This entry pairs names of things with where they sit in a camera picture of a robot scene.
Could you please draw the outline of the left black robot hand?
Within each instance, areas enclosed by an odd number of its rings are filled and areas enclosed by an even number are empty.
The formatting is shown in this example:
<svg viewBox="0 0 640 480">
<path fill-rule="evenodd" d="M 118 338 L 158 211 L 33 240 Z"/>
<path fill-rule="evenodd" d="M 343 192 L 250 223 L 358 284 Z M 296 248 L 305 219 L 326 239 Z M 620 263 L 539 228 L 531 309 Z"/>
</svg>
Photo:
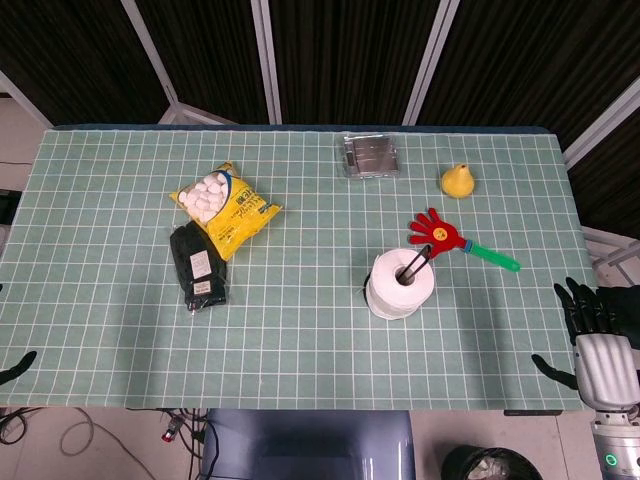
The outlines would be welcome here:
<svg viewBox="0 0 640 480">
<path fill-rule="evenodd" d="M 26 371 L 29 370 L 37 357 L 36 351 L 29 351 L 21 360 L 9 369 L 2 370 L 0 372 L 0 385 L 5 385 L 11 381 L 18 379 Z"/>
</svg>

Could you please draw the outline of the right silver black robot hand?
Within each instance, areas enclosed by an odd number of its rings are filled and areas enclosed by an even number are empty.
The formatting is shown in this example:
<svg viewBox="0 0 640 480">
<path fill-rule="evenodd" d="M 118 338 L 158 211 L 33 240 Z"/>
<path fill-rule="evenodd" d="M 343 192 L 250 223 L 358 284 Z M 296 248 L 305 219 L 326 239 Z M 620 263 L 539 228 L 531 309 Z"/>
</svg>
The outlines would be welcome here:
<svg viewBox="0 0 640 480">
<path fill-rule="evenodd" d="M 579 393 L 591 409 L 623 412 L 639 404 L 639 368 L 634 353 L 639 350 L 639 322 L 623 305 L 636 298 L 639 287 L 592 290 L 568 277 L 556 283 L 572 345 L 574 371 L 558 370 L 533 354 L 536 368 L 547 378 Z"/>
</svg>

